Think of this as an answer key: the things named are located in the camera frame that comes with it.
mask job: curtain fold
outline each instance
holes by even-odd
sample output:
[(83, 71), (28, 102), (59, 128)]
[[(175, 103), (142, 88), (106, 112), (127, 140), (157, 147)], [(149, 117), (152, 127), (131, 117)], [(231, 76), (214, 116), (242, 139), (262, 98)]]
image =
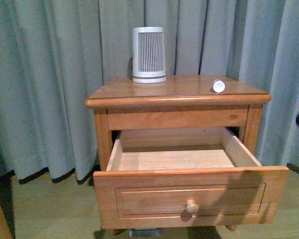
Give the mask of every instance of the curtain fold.
[(84, 101), (132, 74), (134, 27), (162, 26), (167, 75), (219, 74), (268, 91), (256, 156), (299, 166), (299, 0), (0, 0), (0, 150), (18, 179), (97, 162)]

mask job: heater grille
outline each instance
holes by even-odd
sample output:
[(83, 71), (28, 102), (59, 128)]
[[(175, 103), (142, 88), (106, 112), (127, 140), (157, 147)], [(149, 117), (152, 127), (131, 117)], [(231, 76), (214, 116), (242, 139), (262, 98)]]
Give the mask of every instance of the heater grille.
[(165, 71), (164, 33), (139, 33), (139, 71)]

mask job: bottle cap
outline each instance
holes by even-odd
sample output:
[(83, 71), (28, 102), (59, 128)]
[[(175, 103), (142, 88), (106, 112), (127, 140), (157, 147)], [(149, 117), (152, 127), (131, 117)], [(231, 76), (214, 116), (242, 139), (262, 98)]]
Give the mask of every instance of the bottle cap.
[(225, 83), (222, 82), (221, 80), (214, 80), (213, 89), (214, 89), (214, 92), (221, 93), (225, 89)]

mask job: wooden nightstand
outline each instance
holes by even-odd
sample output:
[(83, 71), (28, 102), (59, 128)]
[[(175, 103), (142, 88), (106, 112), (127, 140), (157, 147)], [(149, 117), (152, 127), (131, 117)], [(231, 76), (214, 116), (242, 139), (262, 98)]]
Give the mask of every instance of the wooden nightstand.
[[(213, 92), (215, 79), (224, 92)], [(288, 169), (262, 166), (252, 155), (270, 99), (222, 76), (110, 80), (86, 101), (98, 138), (102, 228), (271, 223)], [(240, 141), (228, 126), (240, 127)]]

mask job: wooden knob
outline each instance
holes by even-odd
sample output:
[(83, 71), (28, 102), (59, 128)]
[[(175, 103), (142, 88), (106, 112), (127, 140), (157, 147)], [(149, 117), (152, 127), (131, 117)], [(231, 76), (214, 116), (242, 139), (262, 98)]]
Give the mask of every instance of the wooden knob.
[(195, 203), (194, 200), (187, 201), (185, 210), (188, 213), (191, 213), (191, 214), (197, 213), (198, 209), (199, 209), (199, 206)]

